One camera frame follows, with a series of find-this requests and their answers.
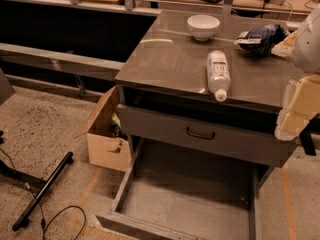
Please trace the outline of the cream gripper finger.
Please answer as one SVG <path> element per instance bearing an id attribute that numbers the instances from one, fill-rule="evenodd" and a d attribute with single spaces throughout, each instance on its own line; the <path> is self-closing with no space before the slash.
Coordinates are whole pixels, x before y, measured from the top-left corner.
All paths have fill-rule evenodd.
<path id="1" fill-rule="evenodd" d="M 276 138 L 281 141 L 295 139 L 319 113 L 320 75 L 309 75 L 299 81 L 290 80 L 276 122 Z"/>
<path id="2" fill-rule="evenodd" d="M 271 49 L 271 53 L 273 55 L 280 56 L 280 57 L 291 57 L 293 54 L 296 34 L 297 34 L 296 31 L 289 34 L 283 41 L 276 44 Z"/>

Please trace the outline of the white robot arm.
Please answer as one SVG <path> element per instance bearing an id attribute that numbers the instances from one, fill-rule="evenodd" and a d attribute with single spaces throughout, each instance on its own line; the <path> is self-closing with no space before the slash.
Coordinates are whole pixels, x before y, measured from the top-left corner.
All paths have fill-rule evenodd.
<path id="1" fill-rule="evenodd" d="M 320 6 L 297 30 L 275 45 L 272 53 L 290 56 L 298 68 L 308 73 L 297 82 L 289 81 L 278 115 L 275 136 L 282 141 L 291 141 L 320 113 Z"/>

